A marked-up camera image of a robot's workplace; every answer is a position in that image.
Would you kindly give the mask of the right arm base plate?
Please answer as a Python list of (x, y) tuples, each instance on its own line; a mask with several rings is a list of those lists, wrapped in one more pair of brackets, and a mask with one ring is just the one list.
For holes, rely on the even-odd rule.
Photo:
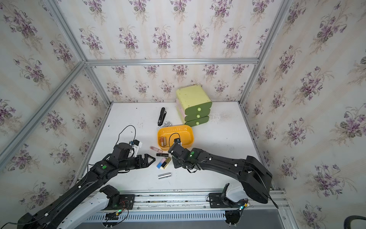
[(232, 201), (228, 198), (227, 192), (230, 184), (227, 183), (221, 193), (214, 192), (209, 193), (206, 201), (209, 202), (211, 209), (226, 209), (226, 208), (236, 208), (243, 210), (250, 206), (248, 198), (243, 198), (238, 201)]

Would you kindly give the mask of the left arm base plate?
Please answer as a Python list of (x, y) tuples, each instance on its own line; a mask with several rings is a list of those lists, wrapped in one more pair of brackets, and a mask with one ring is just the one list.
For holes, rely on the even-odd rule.
[(134, 194), (120, 194), (118, 196), (108, 198), (107, 206), (103, 210), (132, 210), (135, 197), (136, 196)]

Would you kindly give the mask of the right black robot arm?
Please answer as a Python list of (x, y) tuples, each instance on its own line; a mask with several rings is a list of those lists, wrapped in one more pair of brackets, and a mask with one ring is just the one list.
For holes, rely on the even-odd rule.
[(179, 167), (188, 171), (208, 170), (236, 179), (241, 183), (247, 196), (256, 202), (267, 204), (271, 199), (270, 187), (273, 176), (253, 156), (247, 156), (246, 159), (227, 158), (199, 148), (188, 150), (178, 143), (174, 143), (168, 153)]

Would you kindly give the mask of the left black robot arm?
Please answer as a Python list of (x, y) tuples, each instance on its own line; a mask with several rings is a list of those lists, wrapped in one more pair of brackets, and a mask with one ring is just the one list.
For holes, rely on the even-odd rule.
[(115, 176), (134, 169), (148, 168), (155, 157), (137, 155), (135, 143), (119, 143), (113, 152), (96, 162), (80, 181), (53, 203), (31, 215), (23, 215), (18, 229), (74, 229), (94, 213), (111, 208), (128, 209), (118, 189), (108, 184)]

